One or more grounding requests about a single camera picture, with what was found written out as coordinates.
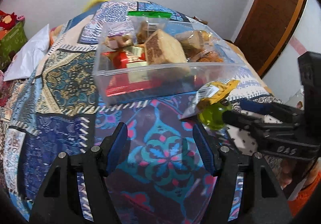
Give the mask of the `right hand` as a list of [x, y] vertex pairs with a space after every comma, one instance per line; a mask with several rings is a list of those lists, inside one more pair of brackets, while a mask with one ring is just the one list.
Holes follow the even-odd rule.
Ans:
[[[282, 189], [286, 188], [286, 186], [290, 185], [292, 182], [292, 171], [294, 170], [296, 165], [296, 161], [292, 159], [284, 158], [281, 162], [281, 173], [279, 177], [279, 183]], [[306, 182], [303, 185], [303, 188], [307, 188], [310, 186], [318, 176], [320, 172], [320, 158], [318, 158], [316, 164], [313, 169], [309, 172], [306, 178]]]

